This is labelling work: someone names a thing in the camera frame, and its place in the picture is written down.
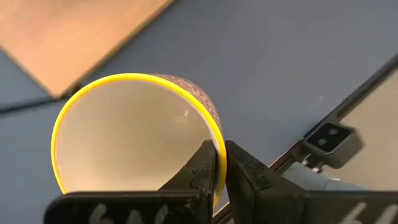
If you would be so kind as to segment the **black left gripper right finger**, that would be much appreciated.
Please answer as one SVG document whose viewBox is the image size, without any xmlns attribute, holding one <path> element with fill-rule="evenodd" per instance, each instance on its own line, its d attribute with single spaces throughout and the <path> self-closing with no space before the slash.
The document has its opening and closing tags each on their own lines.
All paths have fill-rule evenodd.
<svg viewBox="0 0 398 224">
<path fill-rule="evenodd" d="M 398 224 L 398 192 L 305 190 L 226 141 L 235 224 Z"/>
</svg>

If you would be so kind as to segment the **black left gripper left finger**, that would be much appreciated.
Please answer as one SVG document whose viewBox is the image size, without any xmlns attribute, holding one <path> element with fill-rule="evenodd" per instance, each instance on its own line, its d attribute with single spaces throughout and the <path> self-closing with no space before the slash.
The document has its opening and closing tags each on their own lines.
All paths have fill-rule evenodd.
<svg viewBox="0 0 398 224">
<path fill-rule="evenodd" d="M 48 205 L 43 224 L 211 224 L 216 161 L 206 140 L 159 190 L 68 193 Z"/>
</svg>

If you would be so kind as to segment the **yellow-rimmed patterned coffee mug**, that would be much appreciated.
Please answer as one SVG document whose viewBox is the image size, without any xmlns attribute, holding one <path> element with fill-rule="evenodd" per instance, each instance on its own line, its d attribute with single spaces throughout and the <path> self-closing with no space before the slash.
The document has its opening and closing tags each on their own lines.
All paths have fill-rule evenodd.
<svg viewBox="0 0 398 224">
<path fill-rule="evenodd" d="M 60 190 L 158 190 L 206 140 L 216 149 L 214 204 L 227 173 L 223 129 L 197 84 L 164 74 L 122 73 L 78 90 L 59 112 L 50 154 Z"/>
</svg>

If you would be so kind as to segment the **blue-grey table mat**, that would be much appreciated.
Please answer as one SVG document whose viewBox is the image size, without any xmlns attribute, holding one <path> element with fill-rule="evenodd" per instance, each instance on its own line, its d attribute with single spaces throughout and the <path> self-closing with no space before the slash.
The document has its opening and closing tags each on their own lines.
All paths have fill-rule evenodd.
<svg viewBox="0 0 398 224">
<path fill-rule="evenodd" d="M 225 138 L 270 164 L 397 54 L 398 0 L 175 0 L 83 83 L 191 80 Z M 64 104 L 0 50 L 0 224 L 42 224 L 59 196 L 50 138 Z"/>
</svg>

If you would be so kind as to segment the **black frame bracket block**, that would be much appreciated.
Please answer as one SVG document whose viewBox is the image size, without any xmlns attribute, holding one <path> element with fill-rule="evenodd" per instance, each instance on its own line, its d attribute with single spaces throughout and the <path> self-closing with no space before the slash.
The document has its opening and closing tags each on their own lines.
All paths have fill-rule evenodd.
<svg viewBox="0 0 398 224">
<path fill-rule="evenodd" d="M 340 169 L 363 147 L 357 129 L 331 121 L 321 124 L 303 141 L 303 148 L 310 153 L 305 162 L 312 169 Z"/>
</svg>

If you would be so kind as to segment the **black aluminium table frame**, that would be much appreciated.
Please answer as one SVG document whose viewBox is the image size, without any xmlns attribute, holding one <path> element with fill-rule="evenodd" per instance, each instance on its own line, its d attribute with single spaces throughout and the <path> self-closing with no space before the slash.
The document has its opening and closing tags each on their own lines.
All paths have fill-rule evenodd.
<svg viewBox="0 0 398 224">
<path fill-rule="evenodd" d="M 341 123 L 341 120 L 354 110 L 365 98 L 367 98 L 377 87 L 379 87 L 391 73 L 398 68 L 398 54 L 388 61 L 381 69 L 366 80 L 359 88 L 350 94 L 341 104 L 316 124 L 299 142 L 293 145 L 285 154 L 276 160 L 270 167 L 276 174 L 282 176 L 283 172 L 291 168 L 294 162 L 304 162 L 306 169 L 311 167 L 306 165 L 305 159 L 310 155 L 303 148 L 303 141 L 309 137 L 321 124 L 325 122 Z M 349 190 L 324 190 L 324 191 L 349 191 Z M 234 222 L 230 204 L 222 208 L 213 219 L 212 224 L 227 224 Z"/>
</svg>

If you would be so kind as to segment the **wooden shelf with black frame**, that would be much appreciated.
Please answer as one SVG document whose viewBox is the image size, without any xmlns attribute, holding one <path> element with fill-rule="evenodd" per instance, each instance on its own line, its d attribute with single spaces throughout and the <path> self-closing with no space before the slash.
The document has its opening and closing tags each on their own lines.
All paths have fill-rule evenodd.
<svg viewBox="0 0 398 224">
<path fill-rule="evenodd" d="M 0 0 L 0 50 L 47 94 L 0 114 L 69 97 L 173 1 Z"/>
</svg>

